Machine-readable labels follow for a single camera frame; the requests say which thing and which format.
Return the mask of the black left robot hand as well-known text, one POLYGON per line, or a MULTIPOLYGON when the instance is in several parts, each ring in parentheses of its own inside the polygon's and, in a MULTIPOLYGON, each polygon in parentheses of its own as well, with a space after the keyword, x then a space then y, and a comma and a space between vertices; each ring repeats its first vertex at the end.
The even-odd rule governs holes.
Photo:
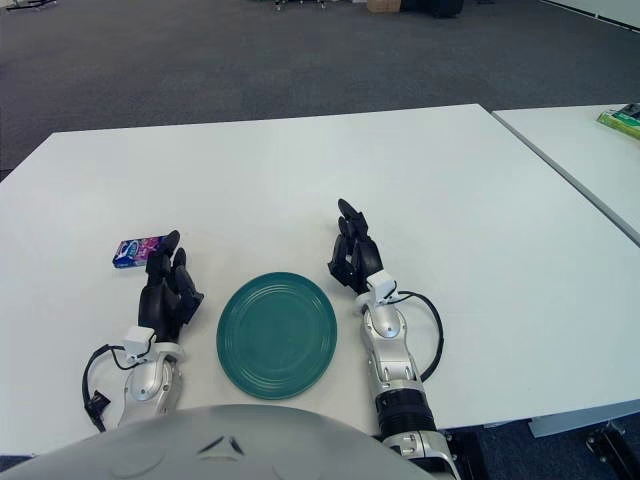
POLYGON ((148 278, 140 294, 138 325, 151 328, 157 342, 177 343, 182 327, 204 299, 187 271, 186 252, 179 241, 180 233, 171 231, 151 253, 145 268, 148 278))

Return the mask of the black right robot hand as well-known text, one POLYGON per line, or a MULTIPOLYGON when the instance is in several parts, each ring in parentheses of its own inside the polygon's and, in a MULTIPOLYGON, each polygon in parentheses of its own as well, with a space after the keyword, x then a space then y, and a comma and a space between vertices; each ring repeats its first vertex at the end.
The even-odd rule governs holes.
POLYGON ((383 269, 378 247, 368 234, 368 224, 362 212, 344 199, 338 200, 341 216, 338 218, 339 235, 332 258, 328 262, 330 274, 357 295, 366 293, 367 278, 383 269))

